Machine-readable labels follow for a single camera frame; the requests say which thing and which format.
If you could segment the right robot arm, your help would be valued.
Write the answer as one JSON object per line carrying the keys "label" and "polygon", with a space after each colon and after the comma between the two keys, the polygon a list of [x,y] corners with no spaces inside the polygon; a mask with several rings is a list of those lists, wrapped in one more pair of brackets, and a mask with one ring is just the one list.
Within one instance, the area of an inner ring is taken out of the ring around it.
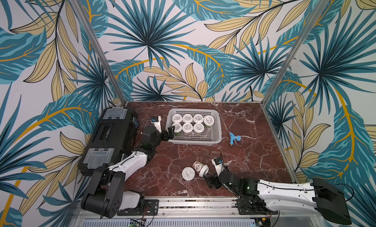
{"label": "right robot arm", "polygon": [[200,173],[209,188],[224,187],[236,197],[240,215],[277,214],[279,211],[301,211],[322,216],[326,221],[351,225],[345,194],[337,184],[314,178],[310,183],[274,183],[255,178],[239,178],[227,169],[218,174]]}

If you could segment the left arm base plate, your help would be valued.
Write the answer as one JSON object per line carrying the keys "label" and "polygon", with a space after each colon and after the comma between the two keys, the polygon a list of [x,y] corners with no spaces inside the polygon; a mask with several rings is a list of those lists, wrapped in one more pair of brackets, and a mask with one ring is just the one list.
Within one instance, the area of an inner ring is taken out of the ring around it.
{"label": "left arm base plate", "polygon": [[159,200],[144,200],[136,208],[121,209],[117,216],[156,216],[159,209]]}

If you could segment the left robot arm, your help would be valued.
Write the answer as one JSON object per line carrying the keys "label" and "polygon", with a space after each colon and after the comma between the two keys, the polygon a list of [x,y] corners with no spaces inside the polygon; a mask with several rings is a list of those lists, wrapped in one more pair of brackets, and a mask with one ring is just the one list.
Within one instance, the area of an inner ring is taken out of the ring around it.
{"label": "left robot arm", "polygon": [[81,200],[81,209],[100,215],[101,218],[113,218],[125,209],[143,211],[143,195],[134,191],[125,192],[124,183],[152,160],[162,141],[174,138],[175,130],[175,126],[168,127],[166,131],[147,126],[141,141],[128,157],[115,165],[95,169]]}

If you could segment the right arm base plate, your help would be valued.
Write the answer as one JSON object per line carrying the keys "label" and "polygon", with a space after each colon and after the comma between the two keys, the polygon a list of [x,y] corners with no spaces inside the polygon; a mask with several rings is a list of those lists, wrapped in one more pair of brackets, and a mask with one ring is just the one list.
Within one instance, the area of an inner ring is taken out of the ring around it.
{"label": "right arm base plate", "polygon": [[239,215],[277,215],[278,211],[269,210],[265,204],[251,203],[248,200],[237,199],[235,207],[238,209]]}

